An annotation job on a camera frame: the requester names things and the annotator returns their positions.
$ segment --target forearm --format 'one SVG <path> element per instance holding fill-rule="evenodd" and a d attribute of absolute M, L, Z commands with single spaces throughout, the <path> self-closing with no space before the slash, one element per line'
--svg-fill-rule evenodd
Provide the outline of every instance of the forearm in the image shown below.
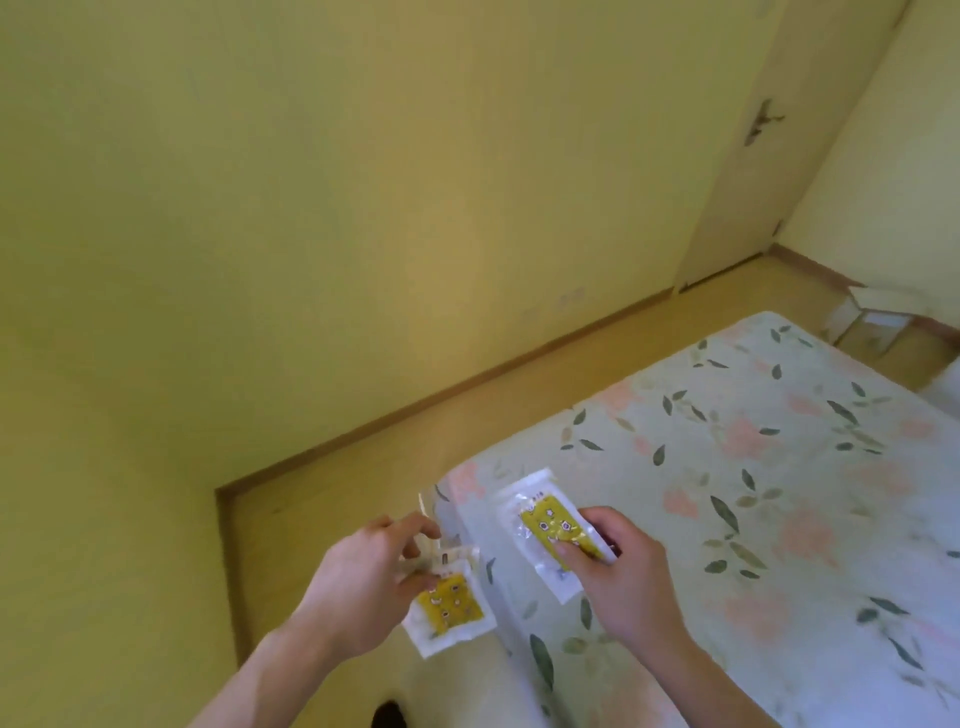
<path fill-rule="evenodd" d="M 190 728 L 285 728 L 340 662 L 294 615 L 268 634 Z"/>
<path fill-rule="evenodd" d="M 778 728 L 692 639 L 642 662 L 690 728 Z"/>

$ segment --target door handle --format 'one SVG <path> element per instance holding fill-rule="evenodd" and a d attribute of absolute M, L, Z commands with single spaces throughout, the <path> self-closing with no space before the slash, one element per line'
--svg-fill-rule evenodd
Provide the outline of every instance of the door handle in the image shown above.
<path fill-rule="evenodd" d="M 783 121 L 786 116 L 771 116 L 770 105 L 774 103 L 773 99 L 764 99 L 763 103 L 760 104 L 760 110 L 756 113 L 754 117 L 754 123 L 750 126 L 750 130 L 747 132 L 747 138 L 743 142 L 743 146 L 749 147 L 756 141 L 756 138 L 763 133 L 763 127 L 769 124 L 772 121 Z"/>

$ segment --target hand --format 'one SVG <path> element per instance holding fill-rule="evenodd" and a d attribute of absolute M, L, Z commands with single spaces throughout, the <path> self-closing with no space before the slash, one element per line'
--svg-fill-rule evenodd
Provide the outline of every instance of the hand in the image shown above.
<path fill-rule="evenodd" d="M 620 557 L 607 565 L 573 544 L 559 542 L 555 547 L 584 585 L 593 612 L 607 633 L 648 666 L 664 650 L 687 646 L 690 636 L 663 544 L 612 508 L 584 508 L 580 513 L 619 549 Z"/>
<path fill-rule="evenodd" d="M 330 650 L 336 663 L 379 646 L 406 616 L 414 597 L 436 586 L 437 577 L 425 573 L 397 581 L 400 556 L 420 556 L 414 543 L 418 533 L 439 539 L 440 527 L 420 513 L 396 523 L 381 516 L 334 544 L 290 621 L 305 639 Z"/>

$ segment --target right hand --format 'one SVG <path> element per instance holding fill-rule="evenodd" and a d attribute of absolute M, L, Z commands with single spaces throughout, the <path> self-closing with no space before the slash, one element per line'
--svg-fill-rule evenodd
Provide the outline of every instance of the right hand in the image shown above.
<path fill-rule="evenodd" d="M 581 515 L 621 556 L 610 565 L 594 561 L 573 544 L 555 544 L 557 553 L 580 579 L 593 612 L 607 633 L 645 665 L 664 650 L 691 639 L 666 563 L 666 549 L 619 511 L 584 508 Z"/>

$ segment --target shoe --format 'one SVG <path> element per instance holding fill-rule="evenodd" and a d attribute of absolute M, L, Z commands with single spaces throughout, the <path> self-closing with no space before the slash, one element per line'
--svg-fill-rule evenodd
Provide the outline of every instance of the shoe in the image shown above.
<path fill-rule="evenodd" d="M 370 728 L 407 728 L 407 721 L 396 701 L 390 700 L 376 709 Z"/>

